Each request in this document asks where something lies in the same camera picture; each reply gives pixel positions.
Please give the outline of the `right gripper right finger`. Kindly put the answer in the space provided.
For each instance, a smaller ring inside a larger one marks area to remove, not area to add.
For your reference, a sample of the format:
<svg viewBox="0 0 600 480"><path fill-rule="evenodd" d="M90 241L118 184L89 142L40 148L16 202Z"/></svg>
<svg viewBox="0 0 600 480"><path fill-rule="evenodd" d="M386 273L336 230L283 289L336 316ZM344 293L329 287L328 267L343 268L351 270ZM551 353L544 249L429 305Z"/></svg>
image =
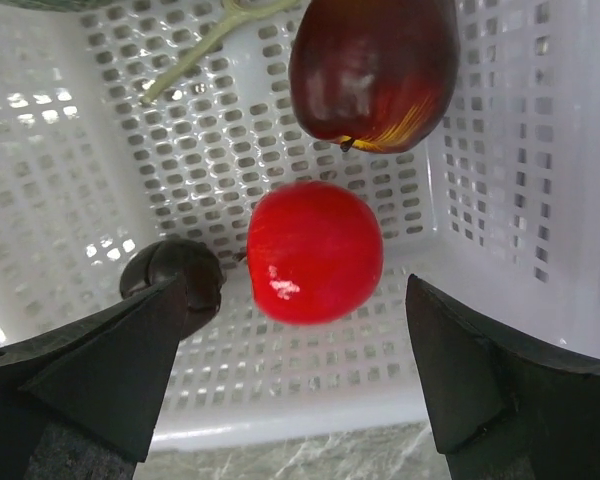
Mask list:
<svg viewBox="0 0 600 480"><path fill-rule="evenodd" d="M452 478L600 479L600 359L491 319L415 275L405 306Z"/></svg>

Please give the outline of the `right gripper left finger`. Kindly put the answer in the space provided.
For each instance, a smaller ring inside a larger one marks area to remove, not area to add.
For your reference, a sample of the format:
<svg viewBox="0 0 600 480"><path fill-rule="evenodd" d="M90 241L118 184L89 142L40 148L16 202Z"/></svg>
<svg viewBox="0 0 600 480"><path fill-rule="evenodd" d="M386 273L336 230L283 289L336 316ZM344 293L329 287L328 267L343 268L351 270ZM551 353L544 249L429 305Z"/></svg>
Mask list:
<svg viewBox="0 0 600 480"><path fill-rule="evenodd" d="M183 278L0 347L0 479L130 479L186 317Z"/></svg>

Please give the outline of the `dark fake mangosteen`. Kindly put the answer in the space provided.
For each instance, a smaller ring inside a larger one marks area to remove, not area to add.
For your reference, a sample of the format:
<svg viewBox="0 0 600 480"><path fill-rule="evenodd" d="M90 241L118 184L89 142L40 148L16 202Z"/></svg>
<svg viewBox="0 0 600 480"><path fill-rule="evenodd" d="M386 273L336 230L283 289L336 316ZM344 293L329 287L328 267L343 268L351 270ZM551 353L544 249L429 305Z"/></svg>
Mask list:
<svg viewBox="0 0 600 480"><path fill-rule="evenodd" d="M124 268L119 292L123 299L154 284L182 276L186 283L185 340L207 325L219 312L225 275L218 258L204 243L167 239L140 250Z"/></svg>

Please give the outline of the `bright red fake apple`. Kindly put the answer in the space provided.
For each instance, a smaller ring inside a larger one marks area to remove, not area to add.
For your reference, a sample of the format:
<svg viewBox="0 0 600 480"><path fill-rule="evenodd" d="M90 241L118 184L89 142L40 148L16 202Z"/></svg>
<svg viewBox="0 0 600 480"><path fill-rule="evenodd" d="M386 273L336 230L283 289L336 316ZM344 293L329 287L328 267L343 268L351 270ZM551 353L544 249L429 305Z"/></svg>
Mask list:
<svg viewBox="0 0 600 480"><path fill-rule="evenodd" d="M246 260L254 302L265 315L324 324L372 296L383 270L382 233L368 204L349 190L294 182L256 205Z"/></svg>

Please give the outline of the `dark red fake apple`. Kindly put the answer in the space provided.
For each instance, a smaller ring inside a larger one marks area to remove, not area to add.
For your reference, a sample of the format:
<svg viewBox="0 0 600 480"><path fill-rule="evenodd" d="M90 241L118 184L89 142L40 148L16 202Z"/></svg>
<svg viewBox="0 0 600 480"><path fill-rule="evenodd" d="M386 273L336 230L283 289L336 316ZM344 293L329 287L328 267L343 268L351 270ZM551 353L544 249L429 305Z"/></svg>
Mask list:
<svg viewBox="0 0 600 480"><path fill-rule="evenodd" d="M403 153L441 121L459 64L453 1L313 0L290 55L293 112L344 152Z"/></svg>

